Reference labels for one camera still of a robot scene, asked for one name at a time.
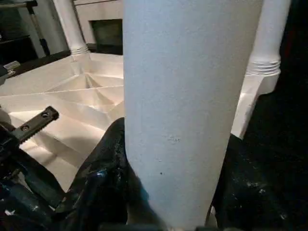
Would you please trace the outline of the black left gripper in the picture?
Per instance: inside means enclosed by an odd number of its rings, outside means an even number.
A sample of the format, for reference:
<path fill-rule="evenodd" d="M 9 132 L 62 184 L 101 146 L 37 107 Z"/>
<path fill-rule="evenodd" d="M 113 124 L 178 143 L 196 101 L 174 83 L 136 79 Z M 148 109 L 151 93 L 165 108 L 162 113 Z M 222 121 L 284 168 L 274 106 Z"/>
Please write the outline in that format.
<path fill-rule="evenodd" d="M 0 181 L 12 181 L 21 172 L 30 192 L 51 208 L 60 204 L 64 191 L 55 176 L 20 146 L 58 118 L 59 113 L 48 106 L 17 128 L 0 122 L 0 163 L 4 164 L 0 168 Z"/>

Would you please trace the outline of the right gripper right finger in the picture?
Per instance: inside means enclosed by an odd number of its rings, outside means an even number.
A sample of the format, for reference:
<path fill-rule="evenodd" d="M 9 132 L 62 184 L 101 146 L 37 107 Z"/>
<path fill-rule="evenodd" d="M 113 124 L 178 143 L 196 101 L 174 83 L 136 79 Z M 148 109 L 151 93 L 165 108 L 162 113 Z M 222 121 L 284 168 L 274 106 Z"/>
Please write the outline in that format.
<path fill-rule="evenodd" d="M 212 201 L 220 229 L 293 231 L 295 225 L 273 184 L 243 140 L 230 135 Z"/>

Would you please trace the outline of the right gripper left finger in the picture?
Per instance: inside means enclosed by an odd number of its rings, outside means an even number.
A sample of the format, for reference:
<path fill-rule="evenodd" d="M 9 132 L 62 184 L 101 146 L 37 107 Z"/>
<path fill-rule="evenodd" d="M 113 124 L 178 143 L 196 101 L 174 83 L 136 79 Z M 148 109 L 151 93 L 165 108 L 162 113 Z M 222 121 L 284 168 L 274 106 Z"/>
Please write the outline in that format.
<path fill-rule="evenodd" d="M 125 121 L 115 120 L 79 168 L 55 210 L 56 231 L 97 231 L 128 219 Z"/>

